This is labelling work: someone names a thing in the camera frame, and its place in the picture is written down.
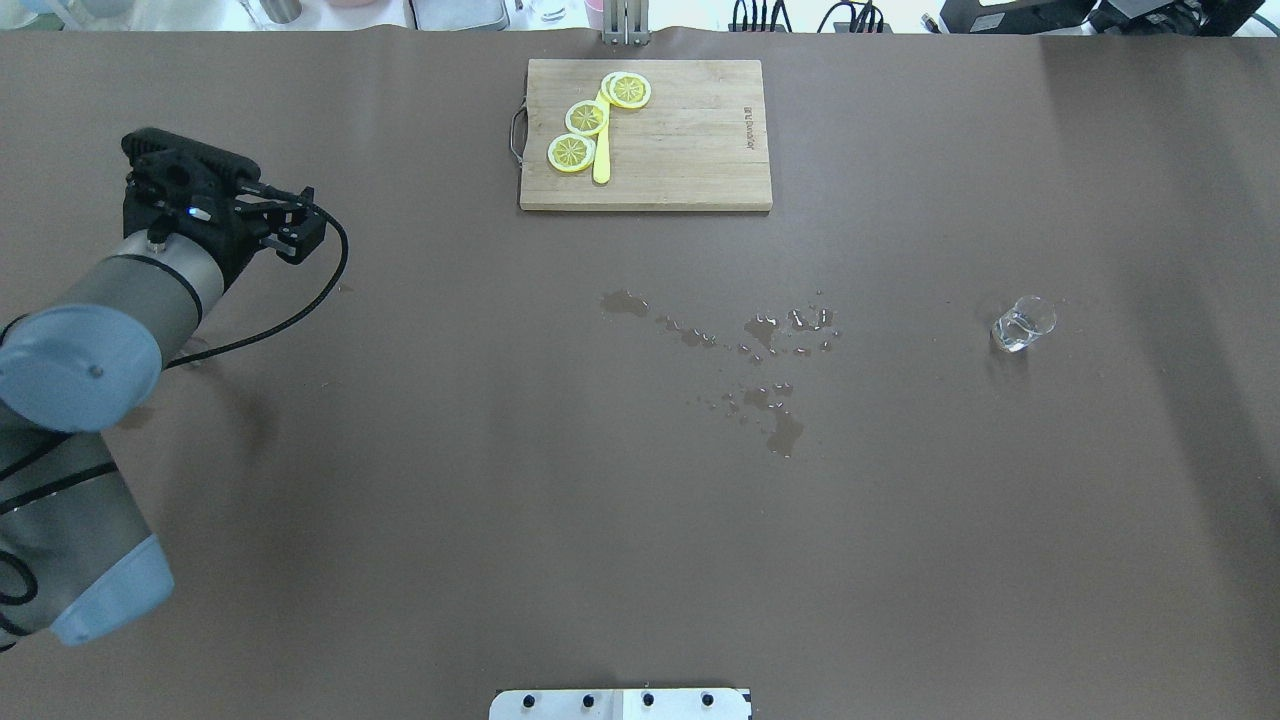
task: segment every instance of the shot glass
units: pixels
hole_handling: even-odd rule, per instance
[[[1018,352],[1048,334],[1057,324],[1053,304],[1043,297],[1027,295],[991,325],[991,337],[1005,352]]]

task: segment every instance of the white bracket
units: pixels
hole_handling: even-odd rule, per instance
[[[489,705],[489,720],[751,720],[751,691],[506,691]]]
[[[649,45],[649,0],[604,0],[605,45]]]

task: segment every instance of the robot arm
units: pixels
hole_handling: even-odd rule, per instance
[[[100,430],[143,402],[253,255],[297,264],[333,218],[239,155],[164,131],[124,137],[124,242],[0,333],[0,651],[50,628],[81,644],[145,615],[173,575]],[[262,201],[242,199],[256,196]],[[342,260],[293,324],[337,284]]]

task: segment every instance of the yellow knife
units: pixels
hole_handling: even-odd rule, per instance
[[[613,174],[613,167],[609,163],[609,109],[612,104],[604,96],[604,91],[595,95],[595,101],[604,105],[604,124],[595,136],[595,164],[591,165],[591,179],[598,184],[605,184],[609,182],[609,176]]]

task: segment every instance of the white metal plate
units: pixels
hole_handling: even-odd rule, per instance
[[[498,693],[489,706],[489,720],[750,720],[750,717],[751,691],[735,688],[506,691]]]

